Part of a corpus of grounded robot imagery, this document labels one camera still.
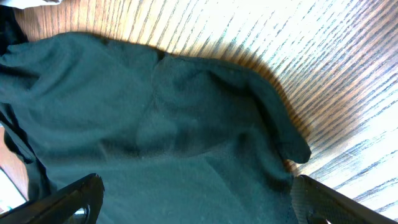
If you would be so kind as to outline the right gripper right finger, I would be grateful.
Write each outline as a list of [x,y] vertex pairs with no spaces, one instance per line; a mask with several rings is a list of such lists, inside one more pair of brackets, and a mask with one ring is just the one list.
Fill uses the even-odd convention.
[[292,207],[304,224],[396,224],[307,175],[294,178]]

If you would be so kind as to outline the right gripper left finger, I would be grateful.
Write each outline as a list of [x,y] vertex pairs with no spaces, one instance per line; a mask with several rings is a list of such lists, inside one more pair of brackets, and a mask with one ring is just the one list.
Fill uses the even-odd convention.
[[1,224],[95,224],[103,197],[102,178],[92,173],[52,195],[28,201],[3,213]]

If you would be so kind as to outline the black t-shirt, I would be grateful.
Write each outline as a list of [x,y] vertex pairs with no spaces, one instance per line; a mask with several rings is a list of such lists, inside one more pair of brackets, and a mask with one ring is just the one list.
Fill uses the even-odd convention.
[[1,124],[39,200],[90,174],[99,223],[296,223],[310,149],[257,73],[69,32],[28,42],[1,8]]

